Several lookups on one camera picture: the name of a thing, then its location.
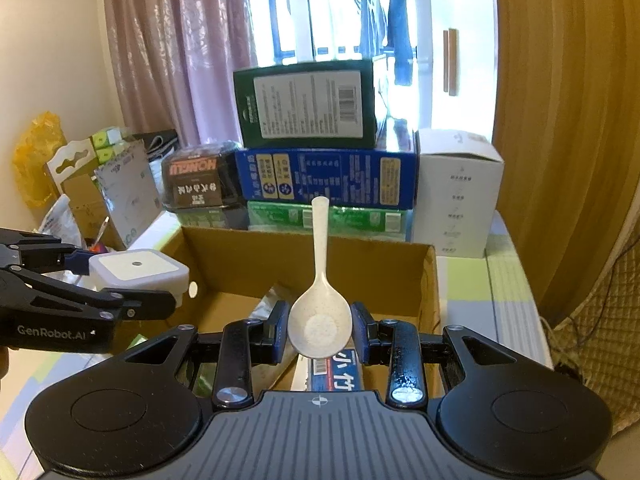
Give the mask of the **yellow plastic bag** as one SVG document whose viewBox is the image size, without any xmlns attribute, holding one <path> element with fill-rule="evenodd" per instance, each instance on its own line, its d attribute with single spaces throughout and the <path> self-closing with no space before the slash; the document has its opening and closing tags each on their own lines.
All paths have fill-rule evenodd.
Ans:
<svg viewBox="0 0 640 480">
<path fill-rule="evenodd" d="M 26 206 L 40 209 L 58 195 L 47 162 L 67 143 L 61 119 L 43 112 L 21 134 L 12 156 L 15 183 Z"/>
</svg>

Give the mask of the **silver foil pouch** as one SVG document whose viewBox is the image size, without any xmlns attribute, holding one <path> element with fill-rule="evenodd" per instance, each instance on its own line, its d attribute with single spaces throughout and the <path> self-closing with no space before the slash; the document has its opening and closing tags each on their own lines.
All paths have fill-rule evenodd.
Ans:
<svg viewBox="0 0 640 480">
<path fill-rule="evenodd" d="M 277 302 L 283 300 L 292 306 L 296 297 L 291 289 L 288 289 L 280 283 L 276 283 L 266 292 L 265 296 L 259 300 L 256 308 L 250 312 L 250 318 L 255 320 L 266 320 L 269 318 L 272 310 L 276 306 Z"/>
</svg>

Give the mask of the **cardboard hanger package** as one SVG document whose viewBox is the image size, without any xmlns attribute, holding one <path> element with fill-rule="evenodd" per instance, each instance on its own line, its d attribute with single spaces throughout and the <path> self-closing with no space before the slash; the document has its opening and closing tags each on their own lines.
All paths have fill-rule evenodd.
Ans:
<svg viewBox="0 0 640 480">
<path fill-rule="evenodd" d="M 98 156 L 90 139 L 70 141 L 47 162 L 58 194 L 70 200 L 70 209 L 83 238 L 97 240 L 108 217 L 96 170 Z"/>
</svg>

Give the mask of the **dark green carton box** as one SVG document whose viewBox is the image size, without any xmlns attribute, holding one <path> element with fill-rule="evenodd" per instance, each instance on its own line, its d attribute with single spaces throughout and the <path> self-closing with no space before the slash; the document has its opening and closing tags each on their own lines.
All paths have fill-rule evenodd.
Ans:
<svg viewBox="0 0 640 480">
<path fill-rule="evenodd" d="M 273 65 L 233 74 L 246 148 L 373 148 L 370 60 Z"/>
</svg>

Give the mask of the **dark Hongli food box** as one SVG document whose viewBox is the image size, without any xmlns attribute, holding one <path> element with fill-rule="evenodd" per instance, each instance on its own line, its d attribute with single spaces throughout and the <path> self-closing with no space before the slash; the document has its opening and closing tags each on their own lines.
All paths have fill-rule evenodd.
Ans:
<svg viewBox="0 0 640 480">
<path fill-rule="evenodd" d="M 163 203 L 169 210 L 243 205 L 232 141 L 180 148 L 162 162 Z"/>
</svg>

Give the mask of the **white plastic spoon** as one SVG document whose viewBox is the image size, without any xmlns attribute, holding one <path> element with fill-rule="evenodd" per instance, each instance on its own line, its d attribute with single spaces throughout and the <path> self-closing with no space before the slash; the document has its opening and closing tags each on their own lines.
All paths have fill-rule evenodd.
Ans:
<svg viewBox="0 0 640 480">
<path fill-rule="evenodd" d="M 342 351 L 352 336 L 352 311 L 346 299 L 330 284 L 328 266 L 330 201 L 311 201 L 314 241 L 314 282 L 294 302 L 288 316 L 288 339 L 308 359 L 325 359 Z"/>
</svg>

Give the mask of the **green barcode box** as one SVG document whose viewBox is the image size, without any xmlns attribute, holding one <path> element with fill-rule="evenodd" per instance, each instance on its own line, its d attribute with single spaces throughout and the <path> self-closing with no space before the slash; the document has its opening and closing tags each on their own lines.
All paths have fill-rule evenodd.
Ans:
<svg viewBox="0 0 640 480">
<path fill-rule="evenodd" d="M 130 342 L 130 344 L 127 347 L 126 351 L 130 352 L 130 351 L 132 351 L 134 349 L 137 349 L 139 346 L 141 346 L 142 344 L 144 344 L 147 341 L 148 341 L 148 338 L 146 338 L 142 334 L 137 334 L 137 336 L 135 336 L 134 339 Z"/>
</svg>

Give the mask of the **green tissue boxes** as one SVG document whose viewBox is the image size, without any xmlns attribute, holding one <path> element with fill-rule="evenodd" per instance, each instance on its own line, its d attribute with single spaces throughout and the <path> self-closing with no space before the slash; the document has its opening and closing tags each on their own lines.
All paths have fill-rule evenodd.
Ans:
<svg viewBox="0 0 640 480">
<path fill-rule="evenodd" d="M 106 164 L 122 153 L 127 145 L 119 127 L 105 128 L 93 133 L 90 140 L 99 165 Z"/>
</svg>

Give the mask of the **blue white gum container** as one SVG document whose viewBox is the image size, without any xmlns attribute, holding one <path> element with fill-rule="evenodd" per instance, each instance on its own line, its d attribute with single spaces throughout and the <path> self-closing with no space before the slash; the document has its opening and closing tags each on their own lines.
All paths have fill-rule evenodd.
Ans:
<svg viewBox="0 0 640 480">
<path fill-rule="evenodd" d="M 345 348 L 329 358 L 309 361 L 308 391 L 354 392 L 363 389 L 362 366 L 354 348 Z"/>
</svg>

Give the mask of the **white carton box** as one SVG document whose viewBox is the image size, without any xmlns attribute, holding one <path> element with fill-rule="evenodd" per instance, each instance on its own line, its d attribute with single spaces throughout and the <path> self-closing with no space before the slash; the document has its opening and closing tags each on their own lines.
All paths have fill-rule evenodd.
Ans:
<svg viewBox="0 0 640 480">
<path fill-rule="evenodd" d="M 480 134 L 424 128 L 411 240 L 437 255 L 482 258 L 494 218 L 504 162 Z"/>
</svg>

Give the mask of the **white square power adapter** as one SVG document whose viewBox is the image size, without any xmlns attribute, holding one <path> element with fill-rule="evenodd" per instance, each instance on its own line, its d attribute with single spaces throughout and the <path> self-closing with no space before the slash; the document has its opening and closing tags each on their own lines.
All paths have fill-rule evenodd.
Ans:
<svg viewBox="0 0 640 480">
<path fill-rule="evenodd" d="M 107 288 L 170 292 L 176 307 L 190 285 L 190 270 L 155 249 L 134 249 L 92 256 L 89 280 L 97 290 Z"/>
</svg>

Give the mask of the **plaid tablecloth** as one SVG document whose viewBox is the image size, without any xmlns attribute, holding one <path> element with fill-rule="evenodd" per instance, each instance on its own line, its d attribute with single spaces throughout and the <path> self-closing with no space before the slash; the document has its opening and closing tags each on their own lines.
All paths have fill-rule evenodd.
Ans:
<svg viewBox="0 0 640 480">
<path fill-rule="evenodd" d="M 296 298 L 314 277 L 308 234 L 232 231 L 180 226 L 161 214 L 135 248 L 166 252 L 191 271 L 192 287 L 167 321 L 123 325 L 115 337 L 124 351 L 139 335 L 151 338 L 182 323 L 218 332 L 245 318 L 273 286 Z M 492 220 L 484 257 L 439 256 L 406 242 L 333 235 L 328 246 L 330 283 L 376 318 L 399 318 L 425 333 L 468 326 L 548 365 L 551 362 L 532 292 L 501 217 Z M 35 479 L 41 467 L 27 442 L 24 414 L 41 390 L 102 361 L 102 356 L 34 350 L 13 351 L 1 383 L 1 475 Z"/>
</svg>

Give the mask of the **brown quilted chair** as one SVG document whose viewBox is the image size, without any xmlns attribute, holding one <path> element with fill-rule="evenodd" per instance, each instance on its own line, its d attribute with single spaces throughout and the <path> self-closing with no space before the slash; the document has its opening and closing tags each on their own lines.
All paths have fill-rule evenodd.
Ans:
<svg viewBox="0 0 640 480">
<path fill-rule="evenodd" d="M 639 241 L 556 327 L 543 322 L 555 367 L 577 377 L 611 410 L 613 432 L 639 421 Z"/>
</svg>

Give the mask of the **brown curtain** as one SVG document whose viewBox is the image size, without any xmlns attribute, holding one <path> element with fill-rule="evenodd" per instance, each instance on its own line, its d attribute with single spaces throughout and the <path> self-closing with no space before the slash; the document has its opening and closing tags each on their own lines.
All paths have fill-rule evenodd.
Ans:
<svg viewBox="0 0 640 480">
<path fill-rule="evenodd" d="M 605 274 L 639 208 L 639 0 L 497 0 L 498 209 L 540 314 Z"/>
</svg>

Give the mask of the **white printed paper bag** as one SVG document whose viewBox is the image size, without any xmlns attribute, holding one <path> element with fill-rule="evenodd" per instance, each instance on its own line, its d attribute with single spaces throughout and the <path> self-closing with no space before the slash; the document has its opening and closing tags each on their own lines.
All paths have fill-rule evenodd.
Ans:
<svg viewBox="0 0 640 480">
<path fill-rule="evenodd" d="M 128 248 L 162 211 L 144 144 L 129 143 L 94 174 L 111 224 Z"/>
</svg>

